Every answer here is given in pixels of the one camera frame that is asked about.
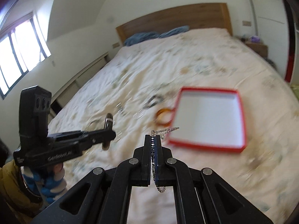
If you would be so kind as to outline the blue white gloved left hand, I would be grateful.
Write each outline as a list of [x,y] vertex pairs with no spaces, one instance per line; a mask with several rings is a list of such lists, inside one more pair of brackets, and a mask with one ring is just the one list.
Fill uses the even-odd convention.
[[44,173],[46,178],[42,178],[27,166],[21,167],[21,174],[25,187],[32,194],[45,200],[47,204],[52,204],[67,192],[63,163],[50,167],[50,172]]

